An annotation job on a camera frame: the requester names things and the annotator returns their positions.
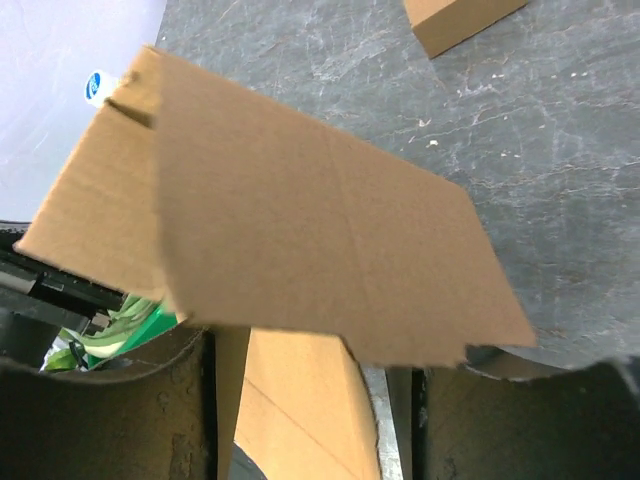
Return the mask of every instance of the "white bottle cap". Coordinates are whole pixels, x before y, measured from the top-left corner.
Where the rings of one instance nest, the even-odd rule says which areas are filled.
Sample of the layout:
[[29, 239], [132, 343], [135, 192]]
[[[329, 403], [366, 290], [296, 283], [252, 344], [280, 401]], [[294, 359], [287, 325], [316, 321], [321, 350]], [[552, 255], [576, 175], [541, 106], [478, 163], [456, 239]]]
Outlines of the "white bottle cap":
[[96, 108], [100, 108], [102, 103], [111, 96], [118, 86], [118, 79], [96, 70], [87, 79], [84, 87], [84, 99]]

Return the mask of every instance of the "torn cardboard edge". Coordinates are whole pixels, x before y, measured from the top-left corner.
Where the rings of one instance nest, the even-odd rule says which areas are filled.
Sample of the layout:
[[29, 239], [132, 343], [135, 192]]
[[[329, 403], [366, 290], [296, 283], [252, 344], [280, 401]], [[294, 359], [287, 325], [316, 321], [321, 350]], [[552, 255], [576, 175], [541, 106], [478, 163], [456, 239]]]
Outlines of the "torn cardboard edge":
[[404, 0], [413, 33], [429, 58], [525, 6], [527, 0]]
[[[356, 360], [377, 365], [452, 366], [468, 344], [535, 344], [460, 187], [151, 48], [94, 117], [18, 248], [111, 288], [169, 299], [221, 332], [221, 459], [243, 377], [254, 386], [268, 380], [260, 391], [269, 395], [254, 391], [256, 408], [280, 403], [279, 413], [264, 410], [269, 418], [293, 418], [300, 402], [284, 408], [277, 392], [304, 365], [339, 379], [315, 401], [347, 399], [341, 428], [362, 450], [338, 470], [379, 476], [365, 387], [340, 338]], [[263, 344], [289, 336], [279, 350], [297, 356], [278, 360], [271, 350], [261, 362], [272, 362], [271, 373], [244, 375], [247, 355], [254, 365], [249, 327], [334, 337], [269, 332]], [[318, 369], [318, 352], [333, 369]], [[282, 424], [291, 435], [259, 452], [296, 447], [293, 427]], [[327, 425], [307, 427], [318, 429], [306, 432], [311, 443], [326, 437]], [[294, 459], [280, 460], [296, 472]]]

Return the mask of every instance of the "small cardboard box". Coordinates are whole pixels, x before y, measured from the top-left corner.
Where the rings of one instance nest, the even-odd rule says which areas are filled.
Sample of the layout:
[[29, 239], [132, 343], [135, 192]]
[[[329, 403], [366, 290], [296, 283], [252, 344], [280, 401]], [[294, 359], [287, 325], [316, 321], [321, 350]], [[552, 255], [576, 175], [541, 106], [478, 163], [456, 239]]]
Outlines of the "small cardboard box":
[[464, 190], [152, 48], [18, 248], [216, 331], [219, 478], [234, 434], [269, 478], [378, 478], [354, 358], [535, 343]]
[[411, 29], [429, 58], [526, 4], [527, 0], [404, 0]]

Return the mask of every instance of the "blue logo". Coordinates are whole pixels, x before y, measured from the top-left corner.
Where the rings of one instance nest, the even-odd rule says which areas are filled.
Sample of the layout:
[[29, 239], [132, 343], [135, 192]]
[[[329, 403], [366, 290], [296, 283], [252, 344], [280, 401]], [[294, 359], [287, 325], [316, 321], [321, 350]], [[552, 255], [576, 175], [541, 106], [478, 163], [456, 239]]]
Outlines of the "blue logo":
[[87, 100], [91, 100], [95, 97], [96, 93], [98, 93], [98, 89], [100, 88], [100, 74], [98, 72], [94, 72], [93, 75], [89, 77], [87, 81], [87, 87], [85, 88], [84, 95], [87, 97]]

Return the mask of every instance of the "open cardboard box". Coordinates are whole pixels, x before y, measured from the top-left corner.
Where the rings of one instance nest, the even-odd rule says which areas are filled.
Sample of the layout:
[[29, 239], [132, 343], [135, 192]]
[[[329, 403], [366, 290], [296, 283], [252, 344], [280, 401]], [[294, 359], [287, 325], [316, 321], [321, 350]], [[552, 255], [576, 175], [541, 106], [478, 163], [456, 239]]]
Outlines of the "open cardboard box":
[[357, 361], [535, 343], [463, 189], [151, 48], [17, 248], [215, 330], [219, 478], [234, 435], [269, 478], [379, 478]]

